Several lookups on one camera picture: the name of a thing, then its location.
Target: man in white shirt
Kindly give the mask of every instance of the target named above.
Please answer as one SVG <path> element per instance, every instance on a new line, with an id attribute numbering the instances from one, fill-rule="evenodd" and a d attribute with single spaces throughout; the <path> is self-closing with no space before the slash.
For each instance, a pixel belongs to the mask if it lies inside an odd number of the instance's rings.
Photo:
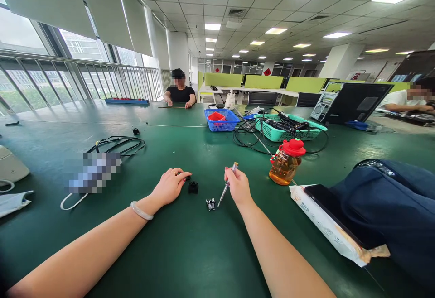
<path id="1" fill-rule="evenodd" d="M 426 77 L 411 84 L 411 88 L 387 94 L 380 108 L 394 112 L 420 111 L 435 115 L 426 99 L 435 97 L 435 77 Z"/>

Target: screwdriver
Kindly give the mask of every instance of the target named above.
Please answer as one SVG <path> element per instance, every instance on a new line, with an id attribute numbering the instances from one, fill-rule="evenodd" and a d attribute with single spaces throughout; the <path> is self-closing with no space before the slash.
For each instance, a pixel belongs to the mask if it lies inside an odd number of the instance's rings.
<path id="1" fill-rule="evenodd" d="M 239 164 L 237 162 L 234 162 L 234 164 L 232 165 L 231 170 L 235 173 L 236 169 L 239 167 Z M 225 188 L 223 189 L 222 195 L 221 195 L 221 199 L 219 200 L 219 203 L 217 204 L 217 206 L 219 207 L 219 204 L 222 202 L 223 197 L 225 196 L 225 193 L 227 192 L 228 187 L 230 187 L 230 180 L 227 180 L 227 182 L 225 183 Z"/>

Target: green plastic basket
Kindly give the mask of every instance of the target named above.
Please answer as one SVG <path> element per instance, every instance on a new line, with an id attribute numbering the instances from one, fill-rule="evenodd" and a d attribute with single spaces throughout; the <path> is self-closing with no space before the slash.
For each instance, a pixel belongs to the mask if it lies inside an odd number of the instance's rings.
<path id="1" fill-rule="evenodd" d="M 328 128 L 316 124 L 315 122 L 306 120 L 302 117 L 296 116 L 296 115 L 288 115 L 291 119 L 297 121 L 297 122 L 308 122 L 310 126 L 320 128 L 321 130 L 327 131 Z M 272 119 L 274 121 L 281 121 L 280 117 L 278 115 L 264 115 L 264 118 Z M 255 128 L 257 130 L 261 131 L 261 123 L 257 122 L 255 124 Z M 296 137 L 301 138 L 303 141 L 307 140 L 313 140 L 319 135 L 322 131 L 319 129 L 314 130 L 299 130 L 296 131 Z M 291 133 L 288 133 L 284 130 L 278 130 L 266 123 L 263 123 L 263 134 L 265 137 L 270 139 L 272 142 L 282 142 L 283 140 L 291 140 L 295 138 Z"/>

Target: red object in basket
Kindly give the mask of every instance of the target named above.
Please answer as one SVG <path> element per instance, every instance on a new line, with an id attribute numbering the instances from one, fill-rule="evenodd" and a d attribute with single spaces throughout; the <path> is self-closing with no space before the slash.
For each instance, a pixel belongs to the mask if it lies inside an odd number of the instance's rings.
<path id="1" fill-rule="evenodd" d="M 208 119 L 212 121 L 226 121 L 225 116 L 221 115 L 219 112 L 214 112 L 210 116 L 208 116 Z"/>

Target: green tabletop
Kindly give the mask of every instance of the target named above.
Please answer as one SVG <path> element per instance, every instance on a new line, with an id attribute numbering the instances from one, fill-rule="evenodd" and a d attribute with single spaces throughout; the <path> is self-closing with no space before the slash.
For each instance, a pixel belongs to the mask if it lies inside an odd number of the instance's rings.
<path id="1" fill-rule="evenodd" d="M 0 144 L 31 171 L 12 192 L 34 190 L 31 204 L 0 219 L 1 253 L 10 285 L 131 201 L 149 194 L 167 169 L 180 167 L 193 173 L 199 194 L 189 195 L 185 185 L 179 198 L 156 214 L 88 296 L 269 297 L 229 193 L 216 211 L 209 212 L 205 204 L 208 198 L 219 199 L 224 167 L 237 161 L 258 206 L 338 297 L 425 295 L 389 259 L 377 259 L 362 269 L 338 254 L 290 198 L 288 187 L 269 179 L 269 156 L 236 146 L 231 132 L 209 130 L 203 112 L 207 105 L 196 104 L 189 110 L 159 106 L 165 104 L 81 101 L 18 114 L 21 125 L 1 128 Z M 279 108 L 305 117 L 310 113 L 309 108 Z M 121 172 L 101 194 L 89 195 L 73 210 L 62 211 L 66 160 L 81 159 L 99 139 L 132 135 L 132 128 L 139 129 L 146 149 L 124 159 Z M 434 171 L 430 135 L 372 135 L 339 125 L 331 125 L 328 134 L 324 151 L 303 158 L 295 177 L 298 184 L 333 185 L 367 158 L 397 159 Z M 321 146 L 322 140 L 307 147 Z M 67 203 L 79 197 L 74 196 Z"/>

